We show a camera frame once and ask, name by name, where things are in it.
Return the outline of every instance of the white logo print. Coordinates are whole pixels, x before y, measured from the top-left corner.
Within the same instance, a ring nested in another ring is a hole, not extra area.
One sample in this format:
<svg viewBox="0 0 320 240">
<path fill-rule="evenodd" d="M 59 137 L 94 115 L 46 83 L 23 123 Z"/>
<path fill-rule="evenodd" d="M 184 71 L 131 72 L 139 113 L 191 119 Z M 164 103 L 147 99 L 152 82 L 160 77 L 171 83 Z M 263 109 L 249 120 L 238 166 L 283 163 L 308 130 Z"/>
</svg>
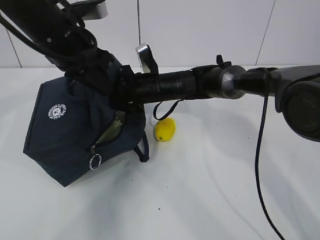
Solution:
<svg viewBox="0 0 320 240">
<path fill-rule="evenodd" d="M 50 119 L 57 120 L 61 118 L 63 115 L 65 115 L 66 111 L 67 111 L 66 105 L 56 104 L 50 109 L 48 113 L 48 117 Z"/>
</svg>

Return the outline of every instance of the black cord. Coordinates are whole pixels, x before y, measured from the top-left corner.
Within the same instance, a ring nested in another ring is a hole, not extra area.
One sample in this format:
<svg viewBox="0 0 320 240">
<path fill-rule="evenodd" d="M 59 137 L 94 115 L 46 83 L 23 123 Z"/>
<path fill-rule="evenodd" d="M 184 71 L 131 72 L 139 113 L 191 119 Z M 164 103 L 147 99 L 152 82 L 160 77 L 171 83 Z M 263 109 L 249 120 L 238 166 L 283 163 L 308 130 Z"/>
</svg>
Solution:
<svg viewBox="0 0 320 240">
<path fill-rule="evenodd" d="M 67 1 L 67 0 L 57 0 L 65 9 L 67 9 L 73 17 L 76 19 L 77 23 L 79 24 L 80 28 L 85 29 L 86 24 L 85 21 L 80 17 L 74 7 Z"/>
<path fill-rule="evenodd" d="M 160 103 L 158 103 L 158 104 L 154 107 L 154 109 L 153 109 L 153 117 L 154 117 L 156 120 L 158 120 L 158 121 L 165 120 L 167 117 L 169 117 L 170 114 L 172 114 L 172 113 L 174 112 L 175 108 L 178 106 L 178 103 L 180 103 L 180 102 L 182 102 L 182 101 L 184 101 L 184 99 L 180 99 L 180 100 L 176 101 L 176 102 L 172 105 L 172 107 L 170 108 L 170 110 L 169 110 L 163 117 L 160 117 L 160 118 L 157 118 L 157 110 L 158 110 L 158 107 L 163 103 L 163 101 L 160 102 Z"/>
<path fill-rule="evenodd" d="M 258 140 L 256 143 L 256 150 L 255 150 L 255 161 L 254 161 L 254 173 L 255 173 L 255 182 L 256 182 L 256 189 L 259 195 L 259 200 L 261 203 L 261 207 L 263 210 L 263 213 L 268 220 L 270 226 L 272 229 L 275 231 L 275 233 L 278 235 L 278 237 L 281 240 L 285 240 L 285 238 L 281 235 L 279 230 L 276 228 L 274 223 L 272 222 L 268 211 L 266 209 L 266 205 L 261 193 L 261 187 L 260 187 L 260 178 L 259 178 L 259 156 L 260 156 L 260 148 L 261 148 L 261 142 L 262 142 L 262 136 L 264 133 L 264 127 L 265 127 L 265 122 L 266 122 L 266 114 L 267 114 L 267 106 L 268 106 L 268 97 L 269 97 L 269 88 L 270 88 L 270 72 L 268 71 L 267 68 L 258 68 L 260 71 L 264 71 L 266 73 L 266 80 L 265 80 L 265 92 L 264 92 L 264 102 L 263 102 L 263 110 L 262 110 L 262 116 L 261 116 L 261 124 L 260 124 L 260 129 L 259 129 L 259 135 L 258 135 Z"/>
<path fill-rule="evenodd" d="M 98 49 L 98 41 L 95 37 L 95 35 L 92 34 L 92 32 L 90 32 L 88 29 L 83 29 L 83 31 L 89 36 L 89 38 L 91 39 L 92 41 L 92 48 L 94 50 L 97 50 Z"/>
<path fill-rule="evenodd" d="M 22 41 L 28 47 L 32 48 L 33 50 L 37 51 L 42 55 L 48 56 L 50 58 L 66 60 L 69 62 L 79 61 L 79 59 L 76 57 L 60 55 L 53 51 L 38 47 L 33 41 L 29 40 L 21 32 L 19 32 L 14 26 L 12 26 L 3 16 L 0 16 L 0 24 L 2 24 L 6 29 L 8 29 L 13 35 L 15 35 L 20 41 Z"/>
</svg>

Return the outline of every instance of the navy blue bag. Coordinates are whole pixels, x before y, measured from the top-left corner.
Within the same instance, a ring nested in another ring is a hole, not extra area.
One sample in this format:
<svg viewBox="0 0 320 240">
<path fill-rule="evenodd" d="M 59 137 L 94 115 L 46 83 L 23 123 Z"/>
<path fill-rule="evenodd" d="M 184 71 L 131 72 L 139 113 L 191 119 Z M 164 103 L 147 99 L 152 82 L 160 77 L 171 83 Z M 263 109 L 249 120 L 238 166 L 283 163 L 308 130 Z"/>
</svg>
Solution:
<svg viewBox="0 0 320 240">
<path fill-rule="evenodd" d="M 40 86 L 23 152 L 66 187 L 130 150 L 147 162 L 145 126 L 142 105 L 113 109 L 108 96 L 61 77 Z M 144 154 L 138 148 L 141 140 Z"/>
</svg>

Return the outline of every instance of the bag strap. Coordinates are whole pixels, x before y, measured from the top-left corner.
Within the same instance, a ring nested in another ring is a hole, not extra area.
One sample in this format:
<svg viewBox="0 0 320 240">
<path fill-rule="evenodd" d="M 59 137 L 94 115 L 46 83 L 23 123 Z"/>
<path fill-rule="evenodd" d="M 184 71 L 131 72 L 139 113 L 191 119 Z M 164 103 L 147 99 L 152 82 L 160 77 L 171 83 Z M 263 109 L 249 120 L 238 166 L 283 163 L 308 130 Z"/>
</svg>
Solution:
<svg viewBox="0 0 320 240">
<path fill-rule="evenodd" d="M 146 163 L 150 159 L 150 157 L 149 157 L 149 143 L 148 143 L 148 138 L 147 138 L 146 132 L 144 132 L 144 134 L 142 136 L 142 143 L 143 143 L 144 153 L 142 153 L 142 151 L 140 150 L 140 148 L 138 146 L 136 146 L 133 150 L 139 156 L 140 162 Z"/>
<path fill-rule="evenodd" d="M 160 118 L 157 118 L 157 110 L 158 110 L 158 107 L 160 106 L 160 104 L 163 103 L 163 101 L 160 102 L 160 103 L 158 103 L 158 104 L 155 106 L 155 108 L 153 109 L 153 117 L 154 117 L 155 119 L 157 119 L 158 121 L 162 121 L 162 120 L 166 119 L 167 117 L 169 117 L 170 114 L 173 113 L 173 111 L 174 111 L 175 108 L 177 107 L 178 103 L 180 103 L 180 102 L 182 102 L 182 101 L 184 101 L 184 99 L 180 99 L 180 100 L 176 101 L 176 102 L 172 105 L 172 107 L 169 109 L 169 111 L 168 111 L 163 117 L 160 117 Z"/>
</svg>

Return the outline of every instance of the yellow lemon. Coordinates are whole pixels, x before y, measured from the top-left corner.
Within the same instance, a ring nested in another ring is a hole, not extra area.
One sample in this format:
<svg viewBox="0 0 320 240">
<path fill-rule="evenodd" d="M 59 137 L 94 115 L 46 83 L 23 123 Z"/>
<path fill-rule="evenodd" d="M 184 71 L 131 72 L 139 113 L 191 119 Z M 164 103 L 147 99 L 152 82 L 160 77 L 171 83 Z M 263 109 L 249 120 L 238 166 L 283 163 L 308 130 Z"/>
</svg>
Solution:
<svg viewBox="0 0 320 240">
<path fill-rule="evenodd" d="M 176 122 L 172 118 L 158 121 L 154 128 L 155 139 L 160 142 L 169 141 L 175 134 Z"/>
</svg>

